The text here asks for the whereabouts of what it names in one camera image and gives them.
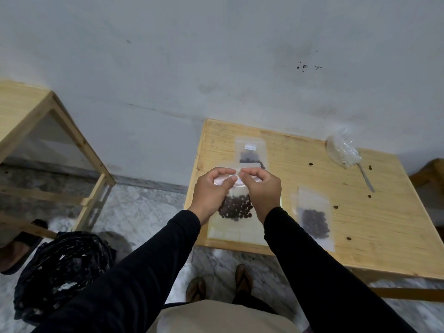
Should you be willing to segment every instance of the black sleeve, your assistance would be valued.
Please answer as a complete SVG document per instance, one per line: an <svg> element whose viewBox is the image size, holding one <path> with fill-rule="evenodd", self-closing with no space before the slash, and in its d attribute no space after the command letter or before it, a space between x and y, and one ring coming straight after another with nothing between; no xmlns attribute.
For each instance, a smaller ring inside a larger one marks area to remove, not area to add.
<svg viewBox="0 0 444 333"><path fill-rule="evenodd" d="M269 212L264 229L315 333L415 331L282 208Z"/></svg>
<svg viewBox="0 0 444 333"><path fill-rule="evenodd" d="M182 210L33 332L145 333L167 300L199 232L197 216Z"/></svg>

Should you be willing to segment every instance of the white floor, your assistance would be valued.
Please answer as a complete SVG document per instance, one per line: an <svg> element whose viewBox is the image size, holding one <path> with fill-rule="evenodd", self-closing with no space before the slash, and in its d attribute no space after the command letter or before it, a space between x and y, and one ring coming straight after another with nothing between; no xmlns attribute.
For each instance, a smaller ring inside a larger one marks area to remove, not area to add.
<svg viewBox="0 0 444 333"><path fill-rule="evenodd" d="M72 194L88 194L94 185L88 179L5 166L0 167L0 184L39 187ZM184 201L184 194L117 185L107 196L100 213L92 216L95 222L93 232L108 240L118 250L118 259L122 259L158 232L182 209ZM49 221L50 229L66 231L78 214L79 207L1 196L0 211L29 220L42 218ZM251 268L253 295L292 320L301 330L307 327L308 323L279 263L269 256L196 247L192 262L180 271L167 302L183 302L186 287L195 276L203 276L206 280L209 299L231 302L235 289L234 271L240 263ZM13 319L13 293L20 272L12 276L0 275L0 333L30 332L33 329ZM378 282L380 286L401 284L444 287L442 283L431 284L419 278ZM395 300L388 300L388 303L418 332L444 332L444 304Z"/></svg>

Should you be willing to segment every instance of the hand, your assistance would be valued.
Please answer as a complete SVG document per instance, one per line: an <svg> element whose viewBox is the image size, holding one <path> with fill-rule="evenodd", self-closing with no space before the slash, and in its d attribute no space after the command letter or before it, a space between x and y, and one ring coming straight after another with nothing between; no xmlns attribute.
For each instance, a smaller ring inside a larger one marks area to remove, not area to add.
<svg viewBox="0 0 444 333"><path fill-rule="evenodd" d="M193 201L188 210L196 214L201 225L207 223L210 216L218 211L228 190L236 183L237 176L233 175L225 179L222 185L214 184L215 178L226 174L236 174L236 170L216 167L197 179L194 186Z"/></svg>
<svg viewBox="0 0 444 333"><path fill-rule="evenodd" d="M251 175L257 176L262 182L256 182ZM259 221L264 224L268 213L281 206L281 179L262 168L242 168L239 177L248 187L254 210Z"/></svg>

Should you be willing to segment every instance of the black plastic bag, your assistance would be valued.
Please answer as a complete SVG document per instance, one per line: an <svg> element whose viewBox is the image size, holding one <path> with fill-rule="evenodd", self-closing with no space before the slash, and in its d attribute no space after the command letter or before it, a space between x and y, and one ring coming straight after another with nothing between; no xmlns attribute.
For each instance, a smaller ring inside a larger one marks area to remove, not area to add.
<svg viewBox="0 0 444 333"><path fill-rule="evenodd" d="M22 271L14 292L14 319L40 324L112 268L115 253L97 235L59 232L37 248Z"/></svg>

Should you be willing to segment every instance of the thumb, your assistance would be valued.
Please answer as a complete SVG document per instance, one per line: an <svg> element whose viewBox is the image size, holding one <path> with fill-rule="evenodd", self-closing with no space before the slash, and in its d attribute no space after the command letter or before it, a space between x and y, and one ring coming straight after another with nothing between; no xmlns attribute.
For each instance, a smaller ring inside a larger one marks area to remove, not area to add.
<svg viewBox="0 0 444 333"><path fill-rule="evenodd" d="M251 175L244 172L240 172L239 177L241 178L242 182L248 187L248 189L250 189L250 186L256 182L255 180L253 180Z"/></svg>
<svg viewBox="0 0 444 333"><path fill-rule="evenodd" d="M236 175L230 176L229 178L225 179L225 180L222 182L221 187L222 187L226 192L228 192L231 188L233 188L233 186L234 186L234 184L236 183L236 181L237 181L237 176L236 176Z"/></svg>

